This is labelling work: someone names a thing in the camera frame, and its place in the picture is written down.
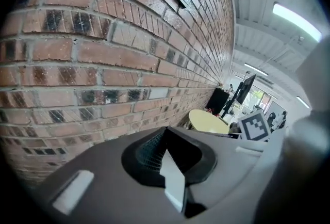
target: fluorescent light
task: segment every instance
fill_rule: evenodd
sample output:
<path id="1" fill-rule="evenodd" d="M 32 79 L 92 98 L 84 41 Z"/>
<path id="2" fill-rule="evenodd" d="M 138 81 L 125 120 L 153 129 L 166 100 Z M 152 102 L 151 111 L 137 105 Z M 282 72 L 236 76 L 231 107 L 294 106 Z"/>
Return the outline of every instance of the fluorescent light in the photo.
<path id="1" fill-rule="evenodd" d="M 310 107 L 305 103 L 304 100 L 302 100 L 300 97 L 297 97 L 297 98 L 298 98 L 298 100 L 299 100 L 301 103 L 303 103 L 303 105 L 304 105 L 305 107 L 310 108 Z"/>
<path id="2" fill-rule="evenodd" d="M 276 98 L 276 97 L 273 96 L 272 94 L 267 93 L 267 95 L 270 95 L 272 98 L 275 98 L 276 100 L 278 100 L 278 98 Z"/>
<path id="3" fill-rule="evenodd" d="M 312 24 L 310 24 L 303 17 L 299 16 L 297 13 L 294 13 L 290 9 L 287 9 L 279 4 L 274 5 L 273 13 L 292 22 L 293 24 L 310 34 L 317 42 L 320 42 L 322 34 L 318 31 L 317 28 L 315 28 Z"/>
<path id="4" fill-rule="evenodd" d="M 247 63 L 245 63 L 244 65 L 247 66 L 247 67 L 250 67 L 251 69 L 255 70 L 255 71 L 258 72 L 258 73 L 261 73 L 261 74 L 263 74 L 263 75 L 265 75 L 265 76 L 268 76 L 267 73 L 262 72 L 261 70 L 255 68 L 255 67 L 253 67 L 253 66 L 251 66 L 251 65 L 248 65 Z"/>
<path id="5" fill-rule="evenodd" d="M 243 78 L 241 78 L 241 77 L 239 77 L 239 76 L 237 76 L 237 75 L 235 75 L 237 78 L 240 78 L 240 79 L 242 79 L 242 80 L 244 80 Z"/>

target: white paper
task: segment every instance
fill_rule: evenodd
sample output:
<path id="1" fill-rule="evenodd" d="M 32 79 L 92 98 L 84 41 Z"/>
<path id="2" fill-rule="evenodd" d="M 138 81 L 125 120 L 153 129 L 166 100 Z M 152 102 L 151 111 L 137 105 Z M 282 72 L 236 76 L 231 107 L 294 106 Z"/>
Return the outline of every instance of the white paper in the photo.
<path id="1" fill-rule="evenodd" d="M 166 150 L 161 161 L 160 174 L 165 177 L 165 195 L 181 212 L 185 196 L 185 176 L 181 173 L 172 156 Z"/>

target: computer monitor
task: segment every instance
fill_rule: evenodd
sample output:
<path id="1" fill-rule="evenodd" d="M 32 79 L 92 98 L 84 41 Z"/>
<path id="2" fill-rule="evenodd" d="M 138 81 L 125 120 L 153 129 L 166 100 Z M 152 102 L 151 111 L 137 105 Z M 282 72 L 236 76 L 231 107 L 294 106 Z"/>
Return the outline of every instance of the computer monitor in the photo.
<path id="1" fill-rule="evenodd" d="M 256 78 L 256 74 L 249 77 L 248 79 L 246 79 L 244 81 L 243 86 L 241 87 L 241 90 L 239 91 L 239 94 L 237 95 L 237 98 L 236 98 L 238 103 L 243 104 L 243 102 L 247 96 L 247 93 L 249 92 L 249 90 L 252 87 L 252 84 L 253 84 L 253 81 L 255 78 Z"/>

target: round table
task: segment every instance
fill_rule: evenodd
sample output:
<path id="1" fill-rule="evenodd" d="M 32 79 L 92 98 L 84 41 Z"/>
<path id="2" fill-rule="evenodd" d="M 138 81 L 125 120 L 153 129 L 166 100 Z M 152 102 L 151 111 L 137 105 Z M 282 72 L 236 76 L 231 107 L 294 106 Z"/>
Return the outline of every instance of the round table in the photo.
<path id="1" fill-rule="evenodd" d="M 194 109 L 189 112 L 189 120 L 198 131 L 228 134 L 229 127 L 219 118 L 209 112 Z"/>

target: person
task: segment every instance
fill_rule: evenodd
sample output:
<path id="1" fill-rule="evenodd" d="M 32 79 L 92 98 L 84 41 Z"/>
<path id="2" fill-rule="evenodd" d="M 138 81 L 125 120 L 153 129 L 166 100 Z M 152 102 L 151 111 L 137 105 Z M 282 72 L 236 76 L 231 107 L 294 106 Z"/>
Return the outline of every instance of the person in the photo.
<path id="1" fill-rule="evenodd" d="M 282 120 L 278 123 L 278 126 L 277 126 L 276 129 L 282 129 L 282 128 L 284 128 L 286 119 L 287 119 L 287 112 L 286 111 L 283 111 L 283 113 L 282 113 Z"/>
<path id="2" fill-rule="evenodd" d="M 276 118 L 276 114 L 274 112 L 272 112 L 270 115 L 269 115 L 269 118 L 267 120 L 267 123 L 268 123 L 268 126 L 269 128 L 272 130 L 272 126 L 273 126 L 273 120 Z"/>
<path id="3" fill-rule="evenodd" d="M 233 91 L 233 85 L 230 84 L 230 87 L 228 88 L 227 92 L 228 92 L 228 93 L 231 93 L 232 91 Z"/>

